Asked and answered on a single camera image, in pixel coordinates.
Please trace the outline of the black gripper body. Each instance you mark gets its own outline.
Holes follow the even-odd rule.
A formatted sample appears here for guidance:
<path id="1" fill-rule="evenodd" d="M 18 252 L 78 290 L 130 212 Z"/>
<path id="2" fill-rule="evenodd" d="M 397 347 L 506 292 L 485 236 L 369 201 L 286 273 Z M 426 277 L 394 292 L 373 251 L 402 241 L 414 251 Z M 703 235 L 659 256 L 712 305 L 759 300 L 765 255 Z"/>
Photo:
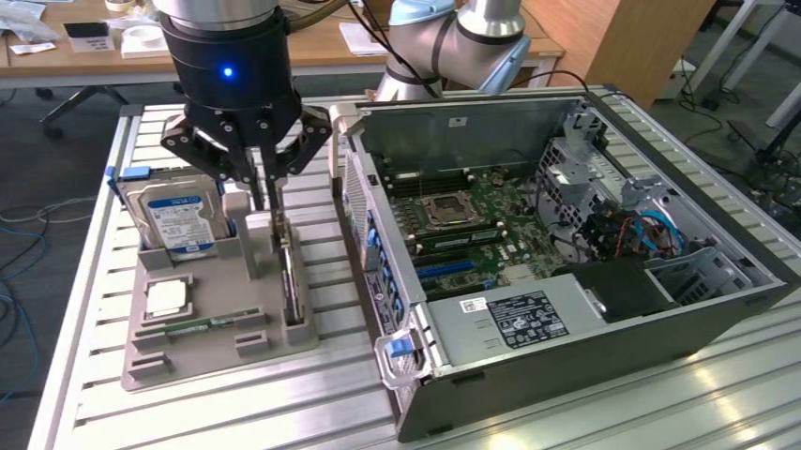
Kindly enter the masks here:
<path id="1" fill-rule="evenodd" d="M 161 15 L 161 24 L 190 125 L 229 146 L 223 124 L 231 122 L 243 144 L 255 146 L 263 132 L 258 122 L 265 120 L 273 139 L 282 141 L 302 112 L 285 14 L 277 11 L 261 23 L 226 31 L 191 28 L 167 14 Z"/>

